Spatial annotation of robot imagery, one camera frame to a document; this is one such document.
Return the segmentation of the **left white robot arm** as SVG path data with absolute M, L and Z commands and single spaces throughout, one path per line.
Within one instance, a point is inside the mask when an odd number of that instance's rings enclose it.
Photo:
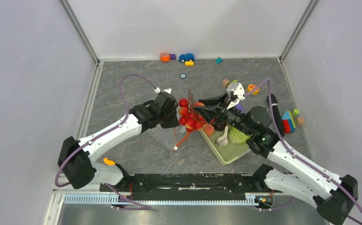
M 171 89 L 159 92 L 155 100 L 134 106 L 121 119 L 92 135 L 79 140 L 67 138 L 58 159 L 58 166 L 68 180 L 65 184 L 80 189 L 89 183 L 108 183 L 118 191 L 126 190 L 129 178 L 119 166 L 96 161 L 119 143 L 157 126 L 179 126 L 177 100 Z

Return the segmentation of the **clear zip top bag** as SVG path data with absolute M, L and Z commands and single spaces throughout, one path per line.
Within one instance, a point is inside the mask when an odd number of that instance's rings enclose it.
M 190 135 L 184 126 L 174 128 L 162 128 L 157 126 L 148 130 L 148 134 L 169 150 L 177 151 L 180 145 Z

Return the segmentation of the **red lychee bunch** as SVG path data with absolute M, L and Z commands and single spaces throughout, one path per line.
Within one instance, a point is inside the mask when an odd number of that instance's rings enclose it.
M 204 124 L 207 124 L 207 121 L 202 115 L 194 110 L 195 106 L 205 106 L 205 104 L 200 101 L 195 101 L 192 91 L 188 89 L 188 97 L 181 98 L 178 101 L 178 115 L 180 116 L 178 121 L 189 133 L 199 131 Z

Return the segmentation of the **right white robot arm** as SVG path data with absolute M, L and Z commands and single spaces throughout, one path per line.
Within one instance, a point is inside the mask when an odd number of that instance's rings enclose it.
M 345 222 L 358 198 L 358 182 L 354 177 L 349 174 L 341 177 L 322 168 L 291 147 L 269 127 L 273 120 L 264 107 L 255 106 L 243 113 L 232 106 L 227 93 L 200 102 L 203 105 L 193 109 L 207 122 L 226 122 L 249 137 L 246 144 L 252 152 L 292 173 L 287 175 L 263 164 L 252 176 L 256 190 L 281 191 L 308 203 L 333 225 Z

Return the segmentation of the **orange peach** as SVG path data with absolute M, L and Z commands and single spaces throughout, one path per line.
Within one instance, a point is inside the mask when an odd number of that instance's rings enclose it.
M 211 125 L 211 124 L 204 124 L 204 125 L 202 126 L 202 130 L 203 130 L 203 132 L 205 133 L 205 135 L 206 135 L 207 137 L 210 137 L 210 136 L 212 136 L 212 135 L 215 133 L 215 128 L 214 128 L 214 126 Z

